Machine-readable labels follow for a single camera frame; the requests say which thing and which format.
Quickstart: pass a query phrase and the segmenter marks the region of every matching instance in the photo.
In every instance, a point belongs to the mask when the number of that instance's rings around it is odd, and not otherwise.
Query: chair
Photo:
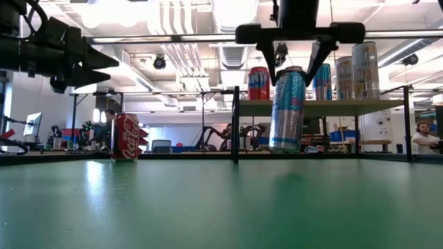
[[[171,140],[153,140],[153,154],[171,154]]]

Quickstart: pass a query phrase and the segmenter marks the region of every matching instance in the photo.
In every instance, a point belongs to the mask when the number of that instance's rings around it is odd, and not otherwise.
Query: aluminum can
[[[352,57],[342,57],[335,61],[337,100],[354,99],[354,76]]]
[[[332,100],[331,66],[322,64],[314,76],[312,86],[315,100]]]
[[[269,83],[271,76],[268,69],[256,66],[248,75],[248,98],[250,100],[269,100]]]
[[[113,120],[111,131],[111,158],[136,160],[139,148],[139,127],[136,114],[119,113]]]
[[[379,100],[379,65],[375,42],[364,42],[352,47],[352,70],[355,99]]]
[[[275,84],[269,147],[273,151],[300,152],[306,73],[299,66],[278,72]]]

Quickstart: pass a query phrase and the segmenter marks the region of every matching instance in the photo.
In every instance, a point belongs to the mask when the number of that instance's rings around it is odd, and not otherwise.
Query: green table surface
[[[349,159],[0,167],[0,248],[443,248],[443,166]]]

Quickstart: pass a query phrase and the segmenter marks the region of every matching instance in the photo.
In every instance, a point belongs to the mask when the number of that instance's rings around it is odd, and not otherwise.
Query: white shirt
[[[420,139],[420,140],[422,140],[424,142],[434,142],[434,141],[438,141],[439,140],[435,136],[428,135],[426,137],[426,136],[423,136],[420,133],[417,133],[417,134],[415,134],[413,136],[412,142],[414,142],[415,139]],[[422,146],[422,145],[418,145],[417,143],[416,143],[416,145],[418,146],[418,153],[419,154],[436,154],[431,148],[429,148],[429,146]]]

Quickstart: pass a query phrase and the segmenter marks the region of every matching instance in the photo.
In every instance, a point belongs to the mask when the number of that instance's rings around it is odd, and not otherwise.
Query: person
[[[232,130],[232,124],[229,123],[226,125],[225,129],[223,130],[223,133],[221,134],[221,138],[223,138],[223,142],[220,145],[220,151],[226,151],[228,150],[228,140],[231,138],[231,130]]]
[[[417,125],[417,133],[412,137],[413,143],[418,145],[419,154],[436,154],[430,147],[438,146],[438,138],[429,135],[429,124],[421,122]]]
[[[105,111],[106,116],[106,124],[102,125],[100,128],[100,132],[96,136],[94,136],[91,141],[105,143],[108,148],[111,147],[111,129],[112,129],[112,120],[116,118],[116,113],[111,109],[107,109]]]

